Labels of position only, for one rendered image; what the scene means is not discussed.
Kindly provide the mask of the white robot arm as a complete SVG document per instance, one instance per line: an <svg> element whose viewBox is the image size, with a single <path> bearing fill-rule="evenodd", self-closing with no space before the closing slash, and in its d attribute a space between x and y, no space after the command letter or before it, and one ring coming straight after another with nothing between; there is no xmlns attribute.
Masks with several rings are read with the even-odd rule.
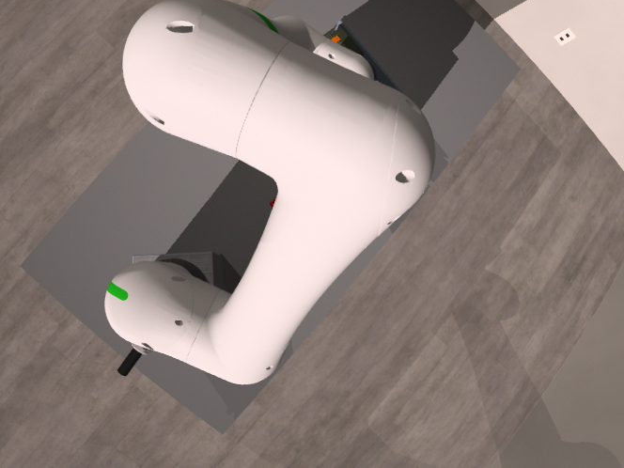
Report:
<svg viewBox="0 0 624 468"><path fill-rule="evenodd" d="M232 294L179 258L113 278L106 316L133 345L117 372L153 350L228 382L260 382L326 289L426 190L430 125L374 81L363 56L297 17L270 20L227 0L147 10L123 75L153 125L252 165L278 194Z"/></svg>

